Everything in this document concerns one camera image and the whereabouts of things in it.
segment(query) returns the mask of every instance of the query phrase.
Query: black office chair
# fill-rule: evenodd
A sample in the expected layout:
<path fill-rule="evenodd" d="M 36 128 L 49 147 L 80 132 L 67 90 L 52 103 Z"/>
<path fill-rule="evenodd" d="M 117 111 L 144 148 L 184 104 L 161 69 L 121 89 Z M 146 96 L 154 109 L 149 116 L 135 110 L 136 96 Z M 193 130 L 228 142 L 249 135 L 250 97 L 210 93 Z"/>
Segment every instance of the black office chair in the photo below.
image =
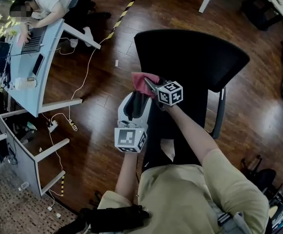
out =
<path fill-rule="evenodd" d="M 219 136 L 223 121 L 225 85 L 249 62 L 240 48 L 220 38 L 189 30 L 151 30 L 138 33 L 135 44 L 142 72 L 179 82 L 184 88 L 180 108 L 201 127 L 205 126 L 208 90 L 220 92 L 211 136 Z M 154 105 L 150 119 L 161 129 L 161 138 L 173 139 L 179 131 L 166 112 Z"/>

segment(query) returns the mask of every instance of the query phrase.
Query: hand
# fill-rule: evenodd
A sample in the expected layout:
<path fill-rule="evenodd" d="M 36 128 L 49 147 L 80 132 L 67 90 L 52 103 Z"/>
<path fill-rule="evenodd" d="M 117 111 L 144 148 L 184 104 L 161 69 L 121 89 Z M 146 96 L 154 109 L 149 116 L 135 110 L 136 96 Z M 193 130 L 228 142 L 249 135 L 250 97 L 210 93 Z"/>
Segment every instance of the hand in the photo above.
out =
<path fill-rule="evenodd" d="M 26 24 L 30 25 L 32 28 L 39 28 L 38 22 L 39 20 L 32 17 L 26 20 Z"/>
<path fill-rule="evenodd" d="M 21 31 L 21 34 L 23 35 L 24 38 L 24 44 L 28 43 L 29 40 L 31 39 L 30 37 L 31 32 L 29 30 L 23 30 Z"/>

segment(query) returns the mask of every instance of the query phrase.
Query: pink cloth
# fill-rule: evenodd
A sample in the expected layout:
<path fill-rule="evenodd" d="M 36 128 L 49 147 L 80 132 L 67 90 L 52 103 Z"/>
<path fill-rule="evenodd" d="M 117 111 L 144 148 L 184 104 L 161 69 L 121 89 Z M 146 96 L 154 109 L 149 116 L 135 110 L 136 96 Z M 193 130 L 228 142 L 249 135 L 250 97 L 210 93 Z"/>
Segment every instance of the pink cloth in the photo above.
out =
<path fill-rule="evenodd" d="M 140 91 L 141 93 L 150 96 L 152 99 L 155 98 L 155 94 L 151 91 L 145 81 L 145 77 L 150 79 L 153 83 L 158 84 L 160 77 L 142 72 L 132 72 L 132 82 L 135 87 L 135 90 Z"/>

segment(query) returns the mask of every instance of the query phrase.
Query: cable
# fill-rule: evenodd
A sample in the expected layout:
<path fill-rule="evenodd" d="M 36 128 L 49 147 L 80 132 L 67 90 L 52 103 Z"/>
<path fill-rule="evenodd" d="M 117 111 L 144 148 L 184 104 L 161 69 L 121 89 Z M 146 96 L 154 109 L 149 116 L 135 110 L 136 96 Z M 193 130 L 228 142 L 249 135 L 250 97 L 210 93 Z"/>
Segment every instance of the cable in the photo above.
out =
<path fill-rule="evenodd" d="M 72 51 L 71 53 L 63 54 L 63 53 L 61 52 L 61 48 L 59 48 L 59 53 L 60 53 L 61 55 L 69 55 L 69 54 L 73 54 L 74 51 L 75 51 L 75 49 L 76 49 L 76 47 L 73 49 L 73 51 Z"/>
<path fill-rule="evenodd" d="M 49 132 L 49 137 L 50 137 L 50 140 L 52 141 L 52 145 L 54 146 L 54 143 L 53 143 L 53 139 L 52 139 L 52 136 Z M 55 151 L 55 153 L 57 154 L 57 156 L 59 157 L 59 163 L 60 163 L 60 166 L 61 166 L 61 171 L 63 171 L 63 167 L 62 167 L 62 164 L 61 164 L 61 157 L 59 156 L 59 154 L 57 153 L 57 151 Z"/>
<path fill-rule="evenodd" d="M 62 38 L 60 38 L 60 39 L 68 39 L 70 42 L 73 42 L 73 41 L 71 41 L 71 40 L 70 40 L 69 38 L 67 38 L 67 37 L 62 37 Z M 74 51 L 75 51 L 75 49 L 76 49 L 76 46 L 74 47 L 74 50 L 73 50 L 71 53 L 67 53 L 67 54 L 61 53 L 61 48 L 56 49 L 56 51 L 59 50 L 59 53 L 60 53 L 61 55 L 69 55 L 69 54 L 73 54 Z"/>
<path fill-rule="evenodd" d="M 50 122 L 50 120 L 42 113 L 42 115 Z"/>
<path fill-rule="evenodd" d="M 74 124 L 74 122 L 71 120 L 71 119 L 68 119 L 64 113 L 57 113 L 55 114 L 54 116 L 52 116 L 51 118 L 51 122 L 53 122 L 53 118 L 56 116 L 56 115 L 63 115 L 65 117 L 65 119 L 69 122 L 70 126 L 72 127 L 72 129 L 77 132 L 77 126 Z"/>
<path fill-rule="evenodd" d="M 55 198 L 54 198 L 54 196 L 52 195 L 52 190 L 49 190 L 49 193 L 50 193 L 50 195 L 51 195 L 51 197 L 53 198 L 53 204 L 50 206 L 50 207 L 53 207 L 54 205 L 55 205 Z"/>
<path fill-rule="evenodd" d="M 50 140 L 52 141 L 52 145 L 54 145 L 53 139 L 52 139 L 52 136 L 51 136 L 50 132 L 49 132 L 49 137 L 50 137 Z M 57 153 L 57 151 L 55 151 L 55 153 L 56 153 L 57 156 L 59 157 L 59 163 L 60 163 L 60 166 L 61 166 L 61 171 L 63 171 L 63 167 L 62 167 L 62 164 L 61 164 L 61 157 L 59 156 L 59 154 Z M 56 194 L 56 195 L 58 195 L 58 196 L 60 196 L 60 197 L 61 197 L 61 195 L 59 195 L 58 193 L 56 193 L 56 192 L 54 192 L 54 191 L 52 191 L 52 190 L 49 189 L 49 193 L 50 193 L 50 195 L 52 196 L 52 198 L 53 198 L 53 200 L 54 200 L 54 201 L 53 201 L 53 204 L 51 205 L 51 207 L 53 207 L 54 204 L 55 204 L 55 198 L 54 198 L 54 196 L 52 195 L 51 192 L 53 192 L 54 194 Z"/>
<path fill-rule="evenodd" d="M 101 42 L 100 42 L 100 44 L 99 45 L 101 45 L 105 40 L 107 40 L 107 39 L 109 39 L 110 38 L 110 36 L 107 36 L 106 38 L 104 38 Z M 74 91 L 74 93 L 73 93 L 73 95 L 72 95 L 72 97 L 71 97 L 71 100 L 74 98 L 74 95 L 75 95 L 75 93 L 78 91 L 78 90 L 80 90 L 80 89 L 82 89 L 82 87 L 84 86 L 84 84 L 85 84 L 85 81 L 86 81 L 86 79 L 87 79 L 87 76 L 88 76 L 88 72 L 89 72 L 89 64 L 90 64 L 90 62 L 91 62 L 91 60 L 92 60 L 92 57 L 93 57 L 93 54 L 94 54 L 94 52 L 96 51 L 96 48 L 94 49 L 94 51 L 92 52 L 92 54 L 91 54 L 91 57 L 89 58 L 89 61 L 88 61 L 88 64 L 87 64 L 87 72 L 86 72 L 86 76 L 85 76 L 85 78 L 84 78 L 84 81 L 83 81 L 83 84 L 78 88 L 78 89 L 76 89 L 75 91 Z M 77 127 L 74 125 L 74 123 L 73 123 L 73 121 L 71 120 L 71 107 L 69 106 L 69 119 L 67 119 L 68 120 L 68 122 L 70 123 L 70 125 L 73 127 L 73 130 L 74 131 L 77 131 Z"/>

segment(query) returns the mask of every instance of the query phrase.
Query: yellow black warning tape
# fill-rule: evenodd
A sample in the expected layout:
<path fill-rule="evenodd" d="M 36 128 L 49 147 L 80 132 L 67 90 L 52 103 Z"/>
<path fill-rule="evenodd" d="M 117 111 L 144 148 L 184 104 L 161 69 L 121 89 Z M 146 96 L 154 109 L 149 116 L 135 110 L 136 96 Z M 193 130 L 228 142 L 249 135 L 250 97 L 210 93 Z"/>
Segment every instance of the yellow black warning tape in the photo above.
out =
<path fill-rule="evenodd" d="M 61 179 L 61 196 L 63 197 L 63 184 L 64 184 L 64 177 L 65 175 L 62 176 L 62 179 Z"/>
<path fill-rule="evenodd" d="M 132 7 L 133 3 L 135 2 L 135 0 L 132 0 L 126 7 L 126 9 L 124 10 L 124 12 L 122 13 L 121 17 L 119 18 L 119 20 L 117 21 L 117 23 L 114 25 L 111 33 L 108 35 L 108 37 L 106 39 L 110 39 L 113 35 L 114 32 L 116 30 L 116 28 L 121 24 L 121 21 L 123 19 L 123 17 L 126 15 L 127 11 L 130 9 L 130 7 Z"/>

